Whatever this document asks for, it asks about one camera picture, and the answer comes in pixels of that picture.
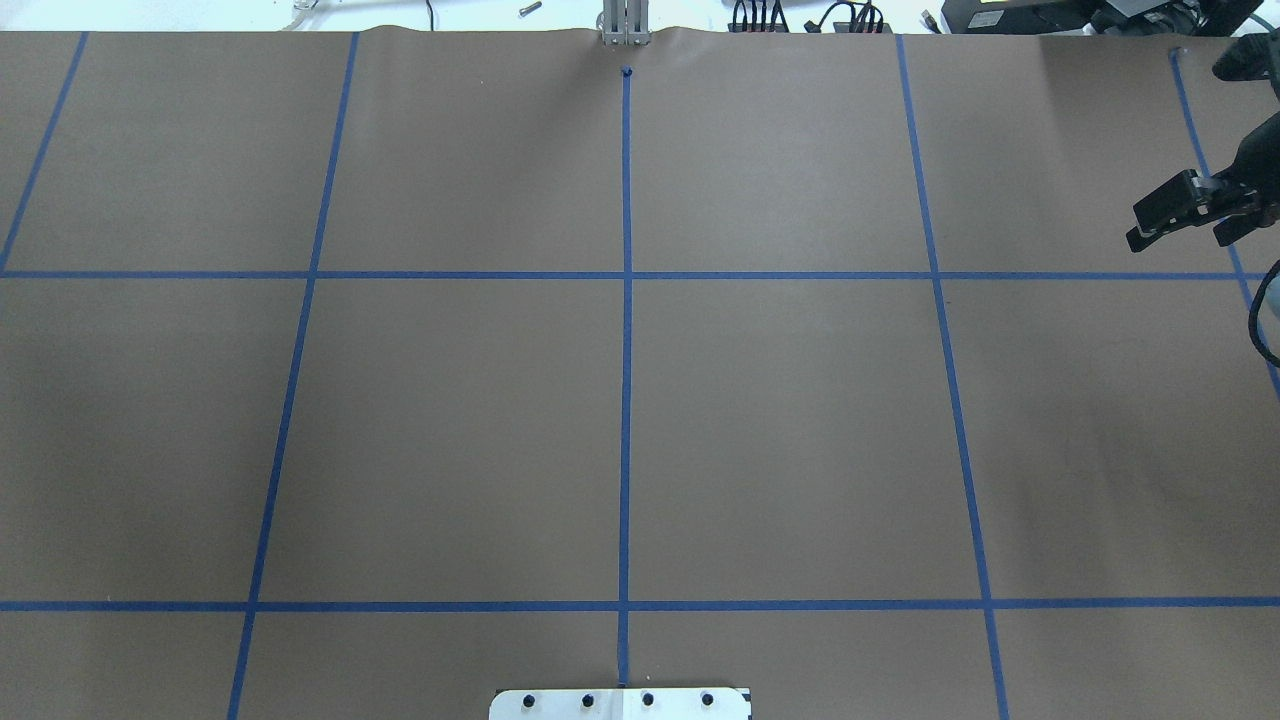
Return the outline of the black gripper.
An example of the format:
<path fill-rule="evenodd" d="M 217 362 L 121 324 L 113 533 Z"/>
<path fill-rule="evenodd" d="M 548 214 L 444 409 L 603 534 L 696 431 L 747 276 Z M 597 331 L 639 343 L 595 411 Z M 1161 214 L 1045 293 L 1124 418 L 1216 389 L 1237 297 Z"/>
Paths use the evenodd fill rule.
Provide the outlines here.
<path fill-rule="evenodd" d="M 1252 232 L 1274 225 L 1279 202 L 1279 111 L 1240 141 L 1231 165 L 1219 178 L 1180 170 L 1135 202 L 1135 225 L 1125 236 L 1130 251 L 1143 252 L 1166 234 L 1208 224 L 1226 191 L 1224 204 L 1238 214 L 1215 224 L 1219 247 L 1231 247 Z"/>

